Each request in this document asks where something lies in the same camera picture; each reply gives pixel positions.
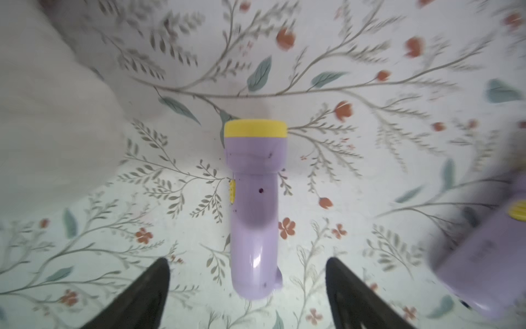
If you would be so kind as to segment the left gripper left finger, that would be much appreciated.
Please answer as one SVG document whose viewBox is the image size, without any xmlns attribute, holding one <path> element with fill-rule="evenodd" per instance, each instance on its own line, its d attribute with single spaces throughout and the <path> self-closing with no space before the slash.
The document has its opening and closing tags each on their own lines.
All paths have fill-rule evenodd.
<svg viewBox="0 0 526 329">
<path fill-rule="evenodd" d="M 170 277 L 167 259 L 156 260 L 82 329 L 159 328 Z"/>
</svg>

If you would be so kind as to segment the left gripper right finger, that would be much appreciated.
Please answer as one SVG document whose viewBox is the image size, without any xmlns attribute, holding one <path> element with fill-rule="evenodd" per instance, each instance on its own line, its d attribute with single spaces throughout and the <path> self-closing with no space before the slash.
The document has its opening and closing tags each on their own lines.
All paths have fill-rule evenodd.
<svg viewBox="0 0 526 329">
<path fill-rule="evenodd" d="M 334 326 L 368 329 L 413 329 L 336 257 L 325 266 L 327 297 Z"/>
</svg>

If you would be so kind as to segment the purple flashlight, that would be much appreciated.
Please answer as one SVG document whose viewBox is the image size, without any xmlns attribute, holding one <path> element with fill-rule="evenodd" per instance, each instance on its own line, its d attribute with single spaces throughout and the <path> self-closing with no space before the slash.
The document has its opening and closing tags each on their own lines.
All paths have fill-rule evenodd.
<svg viewBox="0 0 526 329">
<path fill-rule="evenodd" d="M 231 280 L 247 300 L 261 300 L 282 287 L 278 267 L 278 175 L 287 154 L 283 121 L 237 119 L 224 126 L 227 166 L 233 173 L 231 202 Z"/>
<path fill-rule="evenodd" d="M 431 260 L 445 288 L 489 319 L 503 317 L 525 294 L 525 168 L 512 178 L 508 194 L 476 218 L 476 202 L 463 202 L 471 227 L 453 247 Z"/>
</svg>

